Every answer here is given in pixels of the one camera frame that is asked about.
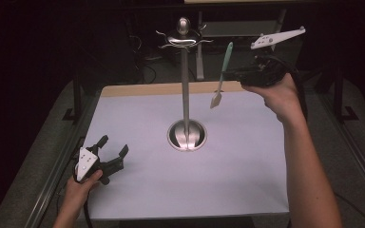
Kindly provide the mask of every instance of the table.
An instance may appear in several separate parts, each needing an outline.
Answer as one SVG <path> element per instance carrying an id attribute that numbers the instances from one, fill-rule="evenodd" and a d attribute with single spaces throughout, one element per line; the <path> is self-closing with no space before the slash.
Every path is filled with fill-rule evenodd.
<path id="1" fill-rule="evenodd" d="M 183 118 L 181 84 L 105 87 L 85 146 L 107 135 L 102 162 L 125 144 L 125 169 L 91 192 L 92 219 L 175 219 L 287 213 L 283 129 L 263 99 L 237 82 L 223 83 L 221 104 L 210 109 L 217 82 L 190 84 L 190 118 L 207 141 L 177 151 L 166 133 Z"/>

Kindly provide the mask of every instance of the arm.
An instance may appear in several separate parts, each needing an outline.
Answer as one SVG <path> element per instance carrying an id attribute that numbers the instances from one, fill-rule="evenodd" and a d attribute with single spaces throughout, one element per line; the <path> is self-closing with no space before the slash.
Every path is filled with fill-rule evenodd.
<path id="1" fill-rule="evenodd" d="M 97 170 L 82 184 L 75 182 L 73 177 L 67 180 L 67 191 L 59 215 L 55 220 L 54 228 L 73 227 L 85 204 L 88 192 L 102 175 L 102 170 Z"/>
<path id="2" fill-rule="evenodd" d="M 271 87 L 243 88 L 262 96 L 283 124 L 293 227 L 342 227 L 334 192 L 314 148 L 292 77 L 286 74 Z"/>

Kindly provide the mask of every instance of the human hand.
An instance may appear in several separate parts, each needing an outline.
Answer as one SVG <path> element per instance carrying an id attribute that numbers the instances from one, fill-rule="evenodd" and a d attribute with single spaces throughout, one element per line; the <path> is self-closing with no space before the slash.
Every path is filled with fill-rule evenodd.
<path id="1" fill-rule="evenodd" d="M 87 200 L 88 192 L 98 183 L 102 175 L 103 171 L 97 170 L 83 183 L 77 183 L 73 177 L 67 180 L 64 202 L 54 227 L 72 227 Z"/>
<path id="2" fill-rule="evenodd" d="M 298 120 L 298 118 L 304 119 L 298 100 L 298 91 L 289 73 L 286 73 L 281 81 L 272 86 L 256 87 L 243 85 L 242 88 L 263 97 L 265 105 L 271 108 L 277 114 L 278 120 L 284 124 Z"/>

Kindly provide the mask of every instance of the round metal base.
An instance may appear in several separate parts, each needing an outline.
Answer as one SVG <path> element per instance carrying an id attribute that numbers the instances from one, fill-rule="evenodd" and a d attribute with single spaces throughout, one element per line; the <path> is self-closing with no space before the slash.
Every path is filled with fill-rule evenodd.
<path id="1" fill-rule="evenodd" d="M 201 148 L 206 142 L 205 127 L 194 120 L 189 120 L 189 135 L 185 137 L 183 120 L 173 123 L 167 132 L 168 142 L 176 150 L 190 152 Z"/>

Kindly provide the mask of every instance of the decorative top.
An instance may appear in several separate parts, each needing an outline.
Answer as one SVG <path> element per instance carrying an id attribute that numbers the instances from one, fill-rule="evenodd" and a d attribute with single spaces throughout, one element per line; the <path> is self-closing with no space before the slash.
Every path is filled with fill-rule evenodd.
<path id="1" fill-rule="evenodd" d="M 191 23 L 187 18 L 180 18 L 177 23 L 177 29 L 168 32 L 167 34 L 156 31 L 164 36 L 165 45 L 159 48 L 175 47 L 175 48 L 192 48 L 199 43 L 212 42 L 203 40 L 199 32 L 191 29 Z"/>

